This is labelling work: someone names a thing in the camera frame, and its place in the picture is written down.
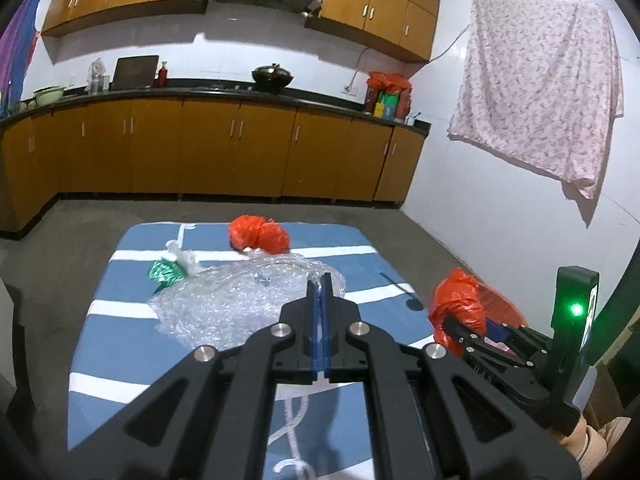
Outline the red bag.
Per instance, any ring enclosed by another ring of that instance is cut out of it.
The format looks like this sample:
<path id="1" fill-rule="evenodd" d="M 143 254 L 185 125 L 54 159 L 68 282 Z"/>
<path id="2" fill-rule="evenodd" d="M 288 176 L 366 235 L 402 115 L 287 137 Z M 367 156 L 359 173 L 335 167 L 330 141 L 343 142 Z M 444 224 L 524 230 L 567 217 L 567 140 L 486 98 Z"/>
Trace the red bag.
<path id="1" fill-rule="evenodd" d="M 457 339 L 448 336 L 442 323 L 448 315 L 452 315 L 462 325 L 485 336 L 487 332 L 486 318 L 480 304 L 477 278 L 454 268 L 449 275 L 438 283 L 428 309 L 428 319 L 434 327 L 434 338 L 455 356 L 462 356 L 463 346 Z"/>
<path id="2" fill-rule="evenodd" d="M 228 233 L 231 246 L 238 252 L 260 249 L 277 255 L 290 250 L 288 233 L 272 219 L 243 214 L 230 222 Z"/>

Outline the bubble wrap sheet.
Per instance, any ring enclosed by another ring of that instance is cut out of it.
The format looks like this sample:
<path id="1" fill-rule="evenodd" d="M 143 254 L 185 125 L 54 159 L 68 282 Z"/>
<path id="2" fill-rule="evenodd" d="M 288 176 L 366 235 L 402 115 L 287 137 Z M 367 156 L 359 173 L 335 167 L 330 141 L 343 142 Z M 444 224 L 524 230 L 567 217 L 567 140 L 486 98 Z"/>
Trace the bubble wrap sheet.
<path id="1" fill-rule="evenodd" d="M 295 254 L 258 252 L 153 292 L 149 306 L 160 320 L 156 329 L 183 347 L 210 344 L 226 350 L 277 322 L 285 304 L 305 297 L 307 285 L 319 285 L 327 273 L 334 294 L 344 296 L 346 280 L 333 266 Z"/>

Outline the dark green plastic bag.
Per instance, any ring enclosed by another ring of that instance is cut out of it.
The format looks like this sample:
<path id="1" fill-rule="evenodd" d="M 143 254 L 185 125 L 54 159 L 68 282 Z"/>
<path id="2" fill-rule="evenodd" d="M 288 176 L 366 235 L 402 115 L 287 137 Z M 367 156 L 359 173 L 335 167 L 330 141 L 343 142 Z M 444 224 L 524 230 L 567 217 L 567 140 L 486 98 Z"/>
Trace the dark green plastic bag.
<path id="1" fill-rule="evenodd" d="M 186 280 L 188 277 L 188 272 L 179 263 L 167 259 L 154 261 L 148 271 L 148 278 L 156 284 L 156 289 L 154 290 L 156 294 L 163 289 Z"/>

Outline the clear plastic bag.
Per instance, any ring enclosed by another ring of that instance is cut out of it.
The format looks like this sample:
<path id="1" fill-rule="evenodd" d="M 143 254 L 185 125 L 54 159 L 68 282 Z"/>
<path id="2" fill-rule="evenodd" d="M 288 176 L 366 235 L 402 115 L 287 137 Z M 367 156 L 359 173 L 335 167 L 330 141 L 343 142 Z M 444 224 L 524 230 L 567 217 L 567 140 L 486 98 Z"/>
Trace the clear plastic bag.
<path id="1" fill-rule="evenodd" d="M 196 260 L 194 252 L 183 250 L 178 240 L 168 240 L 166 243 L 166 256 L 169 260 L 177 263 L 180 268 L 186 272 L 186 275 L 195 275 L 205 270 L 198 260 Z"/>

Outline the red bag back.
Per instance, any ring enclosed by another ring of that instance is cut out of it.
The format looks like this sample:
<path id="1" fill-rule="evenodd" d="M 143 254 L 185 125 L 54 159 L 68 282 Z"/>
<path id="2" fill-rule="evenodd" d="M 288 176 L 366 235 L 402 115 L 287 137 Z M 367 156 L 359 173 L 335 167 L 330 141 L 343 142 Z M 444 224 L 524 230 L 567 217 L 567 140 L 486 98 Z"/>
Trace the red bag back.
<path id="1" fill-rule="evenodd" d="M 228 233 L 231 246 L 238 252 L 260 249 L 277 255 L 290 250 L 288 233 L 272 219 L 243 214 L 230 222 Z"/>

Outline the red plastic waste basket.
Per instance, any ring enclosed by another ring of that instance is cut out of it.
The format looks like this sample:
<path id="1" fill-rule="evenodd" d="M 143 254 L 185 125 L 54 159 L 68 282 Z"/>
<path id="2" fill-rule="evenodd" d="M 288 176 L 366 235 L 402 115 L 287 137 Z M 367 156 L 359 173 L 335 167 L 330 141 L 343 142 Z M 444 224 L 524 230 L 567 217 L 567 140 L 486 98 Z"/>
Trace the red plastic waste basket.
<path id="1" fill-rule="evenodd" d="M 484 283 L 478 284 L 478 299 L 485 313 L 485 322 L 489 318 L 497 323 L 506 323 L 512 326 L 527 325 L 526 318 L 521 314 L 520 310 L 511 304 L 505 296 L 500 292 L 489 287 Z M 495 342 L 489 339 L 486 334 L 484 343 L 490 344 L 500 350 L 509 351 L 509 347 L 502 342 Z"/>

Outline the pink floral hanging cloth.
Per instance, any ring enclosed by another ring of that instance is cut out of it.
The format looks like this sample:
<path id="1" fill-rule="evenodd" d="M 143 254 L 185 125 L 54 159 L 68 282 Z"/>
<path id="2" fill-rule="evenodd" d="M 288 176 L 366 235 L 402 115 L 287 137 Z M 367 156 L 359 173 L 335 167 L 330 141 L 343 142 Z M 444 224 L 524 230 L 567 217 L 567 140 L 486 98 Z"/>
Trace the pink floral hanging cloth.
<path id="1" fill-rule="evenodd" d="M 622 66 L 608 11 L 585 0 L 472 0 L 448 133 L 597 197 Z"/>

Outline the red bag covered appliance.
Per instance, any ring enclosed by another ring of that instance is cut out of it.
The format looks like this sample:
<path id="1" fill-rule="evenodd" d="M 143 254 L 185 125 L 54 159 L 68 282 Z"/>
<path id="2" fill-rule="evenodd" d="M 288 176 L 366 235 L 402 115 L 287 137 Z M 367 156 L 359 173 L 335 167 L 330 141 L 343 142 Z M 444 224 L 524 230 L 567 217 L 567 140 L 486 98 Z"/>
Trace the red bag covered appliance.
<path id="1" fill-rule="evenodd" d="M 402 75 L 371 72 L 367 79 L 364 110 L 377 118 L 400 120 L 409 114 L 412 84 Z"/>

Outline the wooden lower cabinets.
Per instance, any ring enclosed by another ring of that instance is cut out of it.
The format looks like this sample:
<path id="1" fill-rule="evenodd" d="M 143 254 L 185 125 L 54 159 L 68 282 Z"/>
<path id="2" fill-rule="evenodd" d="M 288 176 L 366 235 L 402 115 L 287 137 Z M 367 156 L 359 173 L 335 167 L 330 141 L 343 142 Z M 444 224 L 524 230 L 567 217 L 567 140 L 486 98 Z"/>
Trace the wooden lower cabinets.
<path id="1" fill-rule="evenodd" d="M 209 195 L 402 203 L 425 133 L 240 100 L 101 101 L 1 128 L 1 227 L 60 194 Z"/>

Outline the black counter top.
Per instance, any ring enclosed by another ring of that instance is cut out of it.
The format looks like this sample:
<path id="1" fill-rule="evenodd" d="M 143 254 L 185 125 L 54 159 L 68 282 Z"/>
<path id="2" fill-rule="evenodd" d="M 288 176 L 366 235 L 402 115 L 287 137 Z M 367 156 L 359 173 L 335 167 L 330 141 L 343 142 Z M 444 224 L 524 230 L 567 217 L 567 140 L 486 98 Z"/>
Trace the black counter top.
<path id="1" fill-rule="evenodd" d="M 169 79 L 166 88 L 140 88 L 129 90 L 113 90 L 89 94 L 83 88 L 71 88 L 63 92 L 62 99 L 45 106 L 27 107 L 21 112 L 8 113 L 1 116 L 1 131 L 12 126 L 14 122 L 31 118 L 34 115 L 52 114 L 55 110 L 67 110 L 78 106 L 88 106 L 97 102 L 136 100 L 136 99 L 179 99 L 179 100 L 217 100 L 241 101 L 265 105 L 306 108 L 318 112 L 337 114 L 373 122 L 390 127 L 405 127 L 427 138 L 432 124 L 416 118 L 412 125 L 405 125 L 399 119 L 388 120 L 377 118 L 366 113 L 360 103 L 352 102 L 336 96 L 322 93 L 285 88 L 280 92 L 263 92 L 254 88 L 254 84 L 243 81 L 222 81 L 221 79 Z"/>

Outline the black wok with lid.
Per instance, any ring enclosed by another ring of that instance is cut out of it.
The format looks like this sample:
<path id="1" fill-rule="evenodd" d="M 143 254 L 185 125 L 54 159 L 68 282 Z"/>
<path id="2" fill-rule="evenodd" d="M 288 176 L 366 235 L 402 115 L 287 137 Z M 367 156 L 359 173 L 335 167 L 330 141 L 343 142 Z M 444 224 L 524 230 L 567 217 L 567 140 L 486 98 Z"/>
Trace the black wok with lid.
<path id="1" fill-rule="evenodd" d="M 254 68 L 252 77 L 257 90 L 271 93 L 281 92 L 294 79 L 294 76 L 278 63 Z"/>

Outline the red bottle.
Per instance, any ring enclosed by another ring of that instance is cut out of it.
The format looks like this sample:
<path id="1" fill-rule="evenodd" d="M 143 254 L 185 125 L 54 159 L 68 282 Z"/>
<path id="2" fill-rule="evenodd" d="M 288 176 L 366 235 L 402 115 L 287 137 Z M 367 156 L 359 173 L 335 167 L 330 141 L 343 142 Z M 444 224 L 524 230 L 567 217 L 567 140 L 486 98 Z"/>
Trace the red bottle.
<path id="1" fill-rule="evenodd" d="M 163 62 L 160 63 L 160 69 L 157 72 L 157 77 L 156 77 L 156 81 L 155 81 L 155 87 L 156 88 L 165 88 L 166 87 L 167 75 L 168 75 L 167 62 L 163 61 Z"/>

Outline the glass jar with bag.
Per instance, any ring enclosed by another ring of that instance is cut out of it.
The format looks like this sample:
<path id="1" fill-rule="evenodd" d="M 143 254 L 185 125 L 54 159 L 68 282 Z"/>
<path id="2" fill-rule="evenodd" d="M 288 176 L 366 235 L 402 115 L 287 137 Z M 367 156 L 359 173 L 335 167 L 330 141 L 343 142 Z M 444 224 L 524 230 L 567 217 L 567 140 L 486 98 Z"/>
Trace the glass jar with bag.
<path id="1" fill-rule="evenodd" d="M 105 92 L 109 86 L 110 78 L 108 78 L 102 58 L 96 58 L 92 61 L 88 69 L 88 95 L 94 96 L 95 94 Z"/>

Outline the green basin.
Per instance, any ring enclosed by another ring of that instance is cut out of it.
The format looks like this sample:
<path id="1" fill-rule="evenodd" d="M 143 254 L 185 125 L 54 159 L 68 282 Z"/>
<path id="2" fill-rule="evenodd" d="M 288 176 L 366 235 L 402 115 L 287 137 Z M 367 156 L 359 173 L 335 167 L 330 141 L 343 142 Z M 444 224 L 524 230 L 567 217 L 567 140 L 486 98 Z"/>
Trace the green basin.
<path id="1" fill-rule="evenodd" d="M 61 86 L 41 88 L 34 92 L 34 100 L 38 107 L 48 106 L 62 99 L 64 92 L 65 88 Z"/>

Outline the purple blue hanging cloth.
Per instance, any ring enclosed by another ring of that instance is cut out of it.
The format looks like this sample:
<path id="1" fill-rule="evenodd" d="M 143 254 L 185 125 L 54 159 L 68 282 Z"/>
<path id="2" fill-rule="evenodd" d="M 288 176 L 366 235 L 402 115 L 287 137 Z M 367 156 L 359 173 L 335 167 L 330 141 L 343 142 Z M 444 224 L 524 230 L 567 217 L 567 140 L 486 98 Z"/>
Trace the purple blue hanging cloth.
<path id="1" fill-rule="evenodd" d="M 23 0 L 1 36 L 1 116 L 21 101 L 26 70 L 40 36 L 35 20 L 40 0 Z"/>

